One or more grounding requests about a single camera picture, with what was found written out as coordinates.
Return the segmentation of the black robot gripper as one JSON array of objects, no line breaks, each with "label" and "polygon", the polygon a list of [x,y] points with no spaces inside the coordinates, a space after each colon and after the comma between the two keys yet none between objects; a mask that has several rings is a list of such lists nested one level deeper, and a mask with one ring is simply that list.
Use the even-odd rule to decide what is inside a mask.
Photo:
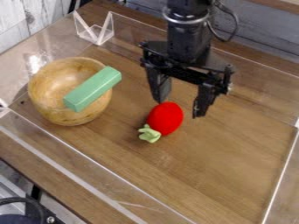
[{"label": "black robot gripper", "polygon": [[198,86],[192,117],[205,116],[218,94],[229,91],[232,65],[210,52],[214,31],[208,19],[168,20],[166,40],[142,41],[144,67],[153,100],[165,101],[176,78]]}]

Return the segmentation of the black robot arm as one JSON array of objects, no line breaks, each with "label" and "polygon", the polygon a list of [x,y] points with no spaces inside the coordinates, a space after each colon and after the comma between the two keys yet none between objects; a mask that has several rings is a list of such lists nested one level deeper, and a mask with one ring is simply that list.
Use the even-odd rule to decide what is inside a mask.
[{"label": "black robot arm", "polygon": [[166,40],[144,41],[140,66],[144,67],[153,100],[164,102],[172,90],[172,79],[198,87],[192,115],[205,115],[218,95],[229,91],[233,66],[210,50],[210,40],[229,41],[214,32],[214,10],[233,11],[220,0],[166,0]]}]

